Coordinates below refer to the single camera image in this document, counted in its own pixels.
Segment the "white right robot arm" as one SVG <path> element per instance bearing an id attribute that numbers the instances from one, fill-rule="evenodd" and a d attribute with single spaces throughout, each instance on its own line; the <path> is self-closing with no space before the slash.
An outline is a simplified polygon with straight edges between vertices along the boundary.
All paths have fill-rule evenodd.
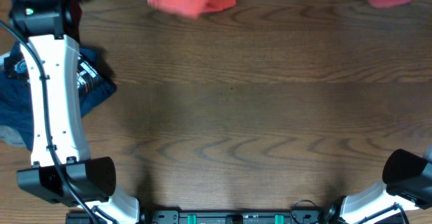
<path id="1" fill-rule="evenodd" d="M 378 223 L 388 217 L 431 208 L 431 147 L 420 157 L 395 150 L 385 163 L 382 178 L 355 195 L 341 196 L 320 223 Z"/>

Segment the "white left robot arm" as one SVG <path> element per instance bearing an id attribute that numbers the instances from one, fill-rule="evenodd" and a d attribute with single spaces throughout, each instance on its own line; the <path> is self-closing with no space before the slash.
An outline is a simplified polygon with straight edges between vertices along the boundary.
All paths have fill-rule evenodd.
<path id="1" fill-rule="evenodd" d="M 31 168 L 18 171 L 18 185 L 51 204 L 82 208 L 89 223 L 138 223 L 139 201 L 116 184 L 111 158 L 92 158 L 82 127 L 76 75 L 83 1 L 11 0 L 5 29 L 21 44 L 34 122 Z"/>

